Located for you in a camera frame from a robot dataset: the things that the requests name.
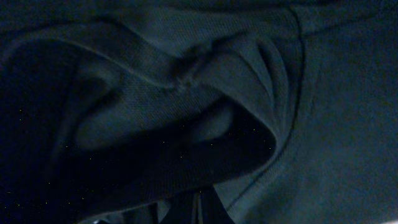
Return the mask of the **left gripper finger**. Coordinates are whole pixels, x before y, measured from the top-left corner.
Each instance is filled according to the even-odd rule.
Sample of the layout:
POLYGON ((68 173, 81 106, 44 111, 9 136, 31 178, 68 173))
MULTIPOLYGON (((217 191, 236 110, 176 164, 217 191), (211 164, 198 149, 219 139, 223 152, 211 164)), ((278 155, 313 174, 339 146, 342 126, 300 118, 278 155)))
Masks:
POLYGON ((160 224, 196 224, 197 195, 185 193, 171 200, 171 207, 160 224))
POLYGON ((197 196, 198 224, 234 224, 213 186, 200 189, 197 196))

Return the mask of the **black t-shirt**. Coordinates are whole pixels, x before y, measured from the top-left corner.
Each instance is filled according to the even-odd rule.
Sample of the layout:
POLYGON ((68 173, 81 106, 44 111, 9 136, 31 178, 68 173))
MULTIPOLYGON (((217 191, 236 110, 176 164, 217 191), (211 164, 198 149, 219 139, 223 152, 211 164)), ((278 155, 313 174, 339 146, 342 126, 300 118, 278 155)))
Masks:
POLYGON ((2 1, 1 222, 397 221, 396 1, 2 1))

